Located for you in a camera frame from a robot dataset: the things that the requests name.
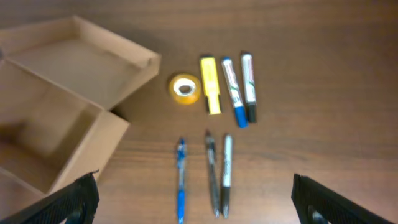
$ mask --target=cardboard flap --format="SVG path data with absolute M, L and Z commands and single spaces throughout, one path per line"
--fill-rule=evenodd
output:
M 100 26 L 88 22 L 80 17 L 73 17 L 77 35 L 81 40 L 93 44 L 103 50 L 111 52 L 139 68 L 145 68 L 148 60 L 156 58 L 159 54 L 127 40 L 120 35 L 108 31 Z
M 60 170 L 99 113 L 99 108 L 53 86 L 14 140 Z
M 99 173 L 94 175 L 97 178 L 128 127 L 127 121 L 110 112 L 102 112 L 62 169 L 51 192 L 61 189 L 89 172 L 99 170 Z
M 35 192 L 47 192 L 57 176 L 57 170 L 25 150 L 0 142 L 0 169 Z
M 48 89 L 48 83 L 0 60 L 0 126 L 26 119 Z
M 104 109 L 139 68 L 82 40 L 71 39 L 11 55 L 9 60 Z
M 158 55 L 147 61 L 146 68 L 142 69 L 138 74 L 132 76 L 129 82 L 120 92 L 117 102 L 121 102 L 131 93 L 134 93 L 141 86 L 154 78 L 159 73 L 161 56 Z
M 4 56 L 39 45 L 76 36 L 71 17 L 0 30 L 0 49 Z

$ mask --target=blue marker cap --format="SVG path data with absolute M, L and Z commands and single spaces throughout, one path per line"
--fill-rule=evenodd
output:
M 245 128 L 248 126 L 248 121 L 246 119 L 246 115 L 244 112 L 244 107 L 239 106 L 237 108 L 234 108 L 235 111 L 235 117 L 236 117 L 236 122 L 238 123 L 238 126 L 240 128 Z

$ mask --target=yellow highlighter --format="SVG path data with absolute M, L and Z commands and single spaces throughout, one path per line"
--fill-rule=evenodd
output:
M 201 77 L 203 79 L 203 91 L 208 102 L 208 112 L 220 114 L 220 88 L 218 87 L 218 76 L 216 60 L 213 56 L 205 56 L 200 59 Z

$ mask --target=ballpoint pen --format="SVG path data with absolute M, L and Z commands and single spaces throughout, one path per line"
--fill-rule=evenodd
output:
M 232 174 L 232 136 L 227 134 L 225 136 L 225 144 L 224 144 L 224 172 L 223 172 L 223 187 L 221 189 L 224 218 L 228 217 L 228 212 L 229 212 L 229 191 L 231 189 L 231 174 Z
M 177 149 L 177 169 L 178 169 L 178 194 L 177 194 L 177 218 L 178 224 L 183 223 L 185 213 L 185 141 L 180 140 Z
M 216 217 L 218 217 L 220 215 L 220 195 L 218 193 L 218 186 L 215 174 L 215 142 L 208 131 L 206 133 L 206 147 L 209 159 L 211 204 L 213 206 L 214 214 L 216 215 Z

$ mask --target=pen grip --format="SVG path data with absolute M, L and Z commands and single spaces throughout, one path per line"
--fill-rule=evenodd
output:
M 211 202 L 213 204 L 213 208 L 219 211 L 220 195 L 218 193 L 218 186 L 217 186 L 214 166 L 210 167 L 210 187 L 211 187 Z
M 184 217 L 185 213 L 185 191 L 179 190 L 177 195 L 177 217 L 178 220 Z

